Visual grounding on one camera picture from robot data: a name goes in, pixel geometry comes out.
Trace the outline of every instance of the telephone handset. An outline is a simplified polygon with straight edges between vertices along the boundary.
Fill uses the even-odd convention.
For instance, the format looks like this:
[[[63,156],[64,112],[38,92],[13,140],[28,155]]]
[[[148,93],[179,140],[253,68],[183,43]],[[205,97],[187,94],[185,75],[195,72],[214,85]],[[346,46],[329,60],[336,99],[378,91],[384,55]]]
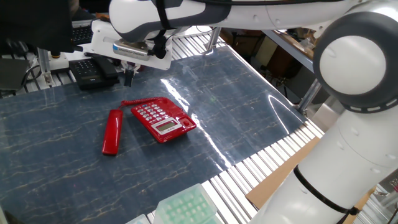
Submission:
[[[160,143],[185,134],[197,126],[181,108],[166,97],[122,101],[118,109],[109,112],[103,154],[116,155],[118,153],[123,119],[120,108],[131,105],[137,105],[131,109],[131,113]]]

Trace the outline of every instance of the table surface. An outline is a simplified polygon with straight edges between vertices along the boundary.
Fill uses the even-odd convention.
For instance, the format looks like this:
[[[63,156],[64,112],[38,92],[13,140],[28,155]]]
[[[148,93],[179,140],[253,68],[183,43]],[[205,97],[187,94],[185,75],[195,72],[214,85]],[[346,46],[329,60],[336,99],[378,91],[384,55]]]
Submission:
[[[110,109],[165,96],[196,122],[159,144],[124,109],[119,154],[101,153]],[[126,223],[251,156],[305,120],[229,47],[146,68],[131,88],[75,83],[0,100],[0,204],[29,224]]]

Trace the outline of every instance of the metal frame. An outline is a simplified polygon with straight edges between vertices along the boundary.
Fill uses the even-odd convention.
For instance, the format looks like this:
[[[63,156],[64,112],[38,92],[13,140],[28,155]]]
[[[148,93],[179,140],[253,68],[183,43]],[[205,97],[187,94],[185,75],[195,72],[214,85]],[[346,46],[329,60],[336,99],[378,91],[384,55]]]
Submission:
[[[283,38],[280,37],[280,35],[276,34],[273,30],[263,30],[263,33],[265,33],[271,40],[273,40],[277,45],[286,50],[286,52],[291,54],[291,56],[293,56],[296,60],[303,64],[304,67],[306,67],[313,73],[312,59],[308,58],[305,54],[296,49],[292,44],[286,42]],[[303,113],[307,109],[308,105],[316,97],[321,87],[321,84],[318,82],[317,79],[315,79],[311,87],[304,95],[300,104],[298,105],[298,112]]]
[[[210,40],[206,45],[206,50],[211,50],[217,44],[218,37],[220,36],[220,32],[221,32],[221,27],[215,27],[211,31]]]
[[[42,71],[42,75],[47,85],[54,85],[51,76],[50,60],[48,50],[37,48],[37,54],[39,55],[39,65]]]

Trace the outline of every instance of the white device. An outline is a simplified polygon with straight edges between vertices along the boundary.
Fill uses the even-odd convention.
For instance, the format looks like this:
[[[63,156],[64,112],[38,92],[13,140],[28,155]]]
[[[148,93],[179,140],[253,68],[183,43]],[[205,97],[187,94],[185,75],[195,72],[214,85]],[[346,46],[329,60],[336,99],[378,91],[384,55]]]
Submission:
[[[250,6],[245,2],[249,4],[242,0],[113,0],[112,24],[93,22],[93,51],[168,69],[171,35],[189,26],[317,30],[316,36],[321,37],[313,59],[315,75],[347,112],[251,223],[337,223],[345,214],[316,198],[313,189],[338,208],[350,210],[398,168],[398,2],[286,0],[250,2]],[[113,46],[121,39],[142,43],[145,51],[134,44],[124,46],[140,54],[148,51],[147,57],[115,53]],[[153,55],[155,50],[161,54]]]

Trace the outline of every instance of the black strap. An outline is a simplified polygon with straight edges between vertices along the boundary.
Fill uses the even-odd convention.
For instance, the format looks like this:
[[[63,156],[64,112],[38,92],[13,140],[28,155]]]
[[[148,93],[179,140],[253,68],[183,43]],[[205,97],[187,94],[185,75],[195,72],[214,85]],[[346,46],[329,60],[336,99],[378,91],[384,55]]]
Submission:
[[[164,29],[174,29],[170,26],[169,20],[167,19],[166,8],[164,0],[156,0],[157,13],[159,14],[160,23]]]
[[[293,170],[294,174],[296,175],[298,181],[300,181],[300,183],[302,185],[304,185],[304,187],[311,192],[317,199],[319,199],[321,202],[323,202],[325,205],[329,206],[330,208],[336,210],[337,212],[341,212],[346,214],[337,224],[343,223],[346,218],[348,217],[348,215],[357,215],[359,212],[361,212],[358,208],[353,207],[351,209],[347,209],[347,208],[343,208],[337,204],[335,204],[334,202],[332,202],[331,200],[327,199],[325,196],[323,196],[317,189],[315,189],[315,187],[313,187],[306,179],[305,177],[301,174],[301,172],[299,171],[299,166],[296,166]]]

